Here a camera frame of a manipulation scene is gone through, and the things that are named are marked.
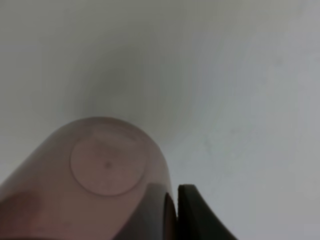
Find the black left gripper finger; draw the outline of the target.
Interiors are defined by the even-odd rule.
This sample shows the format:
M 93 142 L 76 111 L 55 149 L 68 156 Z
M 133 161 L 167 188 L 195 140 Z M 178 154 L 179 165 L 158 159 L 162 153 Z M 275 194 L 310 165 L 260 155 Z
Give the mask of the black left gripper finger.
M 177 238 L 179 240 L 236 240 L 207 205 L 193 184 L 178 187 Z

